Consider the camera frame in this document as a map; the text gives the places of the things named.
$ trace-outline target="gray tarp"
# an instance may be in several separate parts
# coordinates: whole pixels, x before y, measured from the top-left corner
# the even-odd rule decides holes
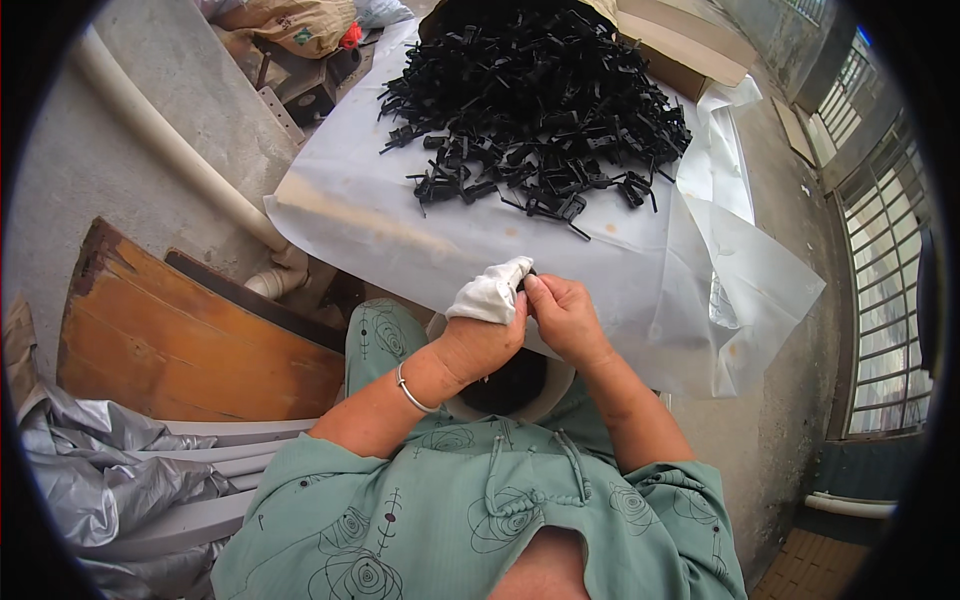
[[[110,400],[76,399],[47,382],[19,412],[21,441],[51,515],[80,557],[163,514],[170,506],[235,492],[207,463],[140,460],[125,450],[210,448],[215,436],[173,435]],[[138,563],[82,561],[108,597],[203,597],[226,540]]]

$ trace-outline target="teal patterned top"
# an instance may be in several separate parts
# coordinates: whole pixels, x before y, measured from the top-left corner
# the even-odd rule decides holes
[[[563,430],[498,417],[438,426],[393,460],[301,434],[213,585],[218,600],[483,600],[544,525],[583,536],[592,600],[746,598],[715,468],[621,476]]]

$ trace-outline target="metal window grille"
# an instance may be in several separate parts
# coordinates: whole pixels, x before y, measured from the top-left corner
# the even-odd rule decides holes
[[[860,124],[860,115],[867,114],[874,103],[879,79],[867,60],[866,52],[866,46],[855,39],[840,74],[833,80],[830,92],[817,108],[830,141],[836,148],[847,141]]]
[[[783,0],[783,2],[792,6],[817,27],[820,26],[820,18],[824,15],[824,3],[826,1],[827,0]]]
[[[902,112],[834,193],[849,234],[857,309],[846,437],[918,431],[932,388],[920,369],[917,330],[920,228],[929,211],[924,167]]]

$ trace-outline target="bracelet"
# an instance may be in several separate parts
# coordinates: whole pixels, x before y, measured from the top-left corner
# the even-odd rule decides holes
[[[410,390],[407,389],[407,380],[400,375],[400,367],[403,367],[403,363],[400,363],[399,365],[396,366],[396,384],[400,386],[400,389],[403,390],[404,394],[406,394],[407,399],[413,402],[414,406],[421,409],[424,413],[430,414],[430,413],[436,413],[437,411],[439,411],[440,410],[439,407],[427,408],[422,404],[420,404],[419,402],[417,402],[417,399],[414,398],[414,395],[410,394]]]

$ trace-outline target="cardboard box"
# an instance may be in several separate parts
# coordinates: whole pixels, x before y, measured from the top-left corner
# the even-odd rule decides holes
[[[696,102],[712,82],[743,81],[756,50],[736,33],[661,0],[618,0],[617,29],[640,41],[649,73]]]

